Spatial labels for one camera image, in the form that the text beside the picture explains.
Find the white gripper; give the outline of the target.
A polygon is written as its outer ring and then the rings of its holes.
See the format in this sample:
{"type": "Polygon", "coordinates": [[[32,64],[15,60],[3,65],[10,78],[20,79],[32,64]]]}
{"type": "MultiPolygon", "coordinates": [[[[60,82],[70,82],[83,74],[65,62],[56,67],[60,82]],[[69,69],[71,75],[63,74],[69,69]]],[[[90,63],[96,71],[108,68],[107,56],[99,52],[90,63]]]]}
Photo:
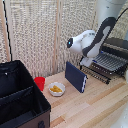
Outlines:
{"type": "Polygon", "coordinates": [[[83,57],[80,60],[80,65],[89,67],[92,64],[92,62],[93,62],[93,58],[83,57]]]}

